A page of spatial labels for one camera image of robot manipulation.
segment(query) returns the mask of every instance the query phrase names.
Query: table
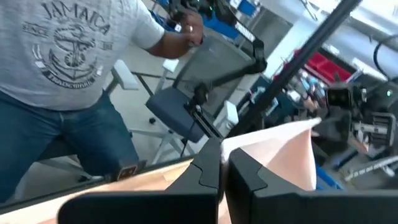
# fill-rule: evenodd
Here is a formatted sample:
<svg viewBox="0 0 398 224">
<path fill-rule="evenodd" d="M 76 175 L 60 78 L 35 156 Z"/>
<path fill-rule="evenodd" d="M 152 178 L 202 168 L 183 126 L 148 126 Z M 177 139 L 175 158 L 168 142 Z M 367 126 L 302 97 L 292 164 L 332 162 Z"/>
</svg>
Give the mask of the table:
<svg viewBox="0 0 398 224">
<path fill-rule="evenodd" d="M 59 208 L 69 199 L 87 192 L 164 190 L 185 171 L 190 163 L 191 161 L 181 162 L 126 180 L 93 187 L 92 189 L 5 213 L 0 215 L 0 224 L 56 224 Z M 225 199 L 220 204 L 218 217 L 219 224 L 231 223 Z"/>
</svg>

